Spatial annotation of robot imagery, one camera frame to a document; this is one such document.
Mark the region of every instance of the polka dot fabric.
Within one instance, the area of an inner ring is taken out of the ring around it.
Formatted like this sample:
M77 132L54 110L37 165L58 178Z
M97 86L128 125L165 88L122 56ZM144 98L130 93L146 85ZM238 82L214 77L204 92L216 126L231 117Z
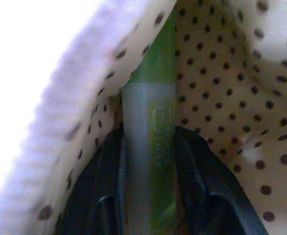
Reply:
M110 64L97 81L96 98L80 115L65 136L66 146L53 167L50 183L36 207L32 234L57 234L63 211L79 174L101 146L105 136L122 121L119 92L136 70L149 46L161 30L174 7L175 1L158 0L132 22L131 32L124 35L110 53Z
M269 234L287 234L287 1L175 10L177 124L234 172Z

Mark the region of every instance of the green tube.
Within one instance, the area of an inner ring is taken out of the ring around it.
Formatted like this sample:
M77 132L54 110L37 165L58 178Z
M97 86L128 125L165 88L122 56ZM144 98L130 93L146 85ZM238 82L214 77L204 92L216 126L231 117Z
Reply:
M169 235L174 190L174 14L122 91L127 160L127 234Z

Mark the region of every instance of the white fabric with brown dots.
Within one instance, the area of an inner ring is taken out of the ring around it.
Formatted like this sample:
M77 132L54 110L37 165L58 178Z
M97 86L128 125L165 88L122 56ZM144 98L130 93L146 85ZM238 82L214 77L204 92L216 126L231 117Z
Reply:
M176 0L97 2L23 125L0 188L0 234L53 234ZM270 235L287 234L287 0L179 0L175 15L177 125L207 139Z

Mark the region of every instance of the green plastic tube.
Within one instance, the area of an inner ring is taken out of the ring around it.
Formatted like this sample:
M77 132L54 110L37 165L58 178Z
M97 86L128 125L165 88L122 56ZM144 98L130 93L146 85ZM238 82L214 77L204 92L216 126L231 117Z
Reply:
M122 91L128 235L175 233L174 43L171 13Z

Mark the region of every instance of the black object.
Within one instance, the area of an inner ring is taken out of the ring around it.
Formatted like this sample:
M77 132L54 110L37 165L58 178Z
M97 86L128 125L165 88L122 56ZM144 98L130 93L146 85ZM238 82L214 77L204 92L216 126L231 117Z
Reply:
M267 235L233 173L193 131L176 128L175 161L191 235Z
M191 235L267 235L233 173L193 131L176 128L175 161ZM126 144L108 134L68 201L61 235L125 235Z
M108 134L77 179L61 235L123 234L126 155L122 139L122 128Z

